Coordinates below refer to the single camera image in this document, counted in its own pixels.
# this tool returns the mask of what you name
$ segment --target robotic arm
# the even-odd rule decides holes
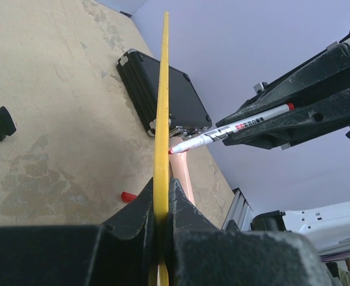
[[[255,91],[217,127],[287,102],[296,108],[229,136],[225,145],[292,147],[350,126],[350,34],[274,82],[259,83]]]

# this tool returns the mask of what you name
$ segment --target whiteboard marker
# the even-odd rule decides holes
[[[188,151],[189,149],[197,148],[199,146],[203,146],[218,140],[225,139],[229,135],[235,134],[244,128],[251,127],[257,123],[263,122],[265,120],[281,115],[293,109],[294,105],[292,103],[280,105],[276,108],[272,108],[267,111],[258,113],[256,115],[250,116],[248,118],[230,123],[225,126],[221,126],[220,128],[214,129],[212,131],[201,134],[195,138],[184,141],[169,149],[168,153],[182,153]]]

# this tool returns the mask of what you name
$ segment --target beige tabletop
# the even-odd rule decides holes
[[[91,0],[0,1],[0,225],[100,223],[153,174],[147,136],[117,73],[150,53],[130,18]],[[197,207],[221,226],[233,193],[205,147],[190,151]]]

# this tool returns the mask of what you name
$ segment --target toolbox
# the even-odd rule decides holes
[[[129,49],[117,61],[123,80],[144,129],[155,135],[160,61]],[[169,136],[192,136],[212,127],[188,75],[169,67]]]

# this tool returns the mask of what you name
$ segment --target red marker tip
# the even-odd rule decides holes
[[[287,106],[290,108],[290,110],[294,109],[294,104],[292,104],[292,103],[287,103]]]

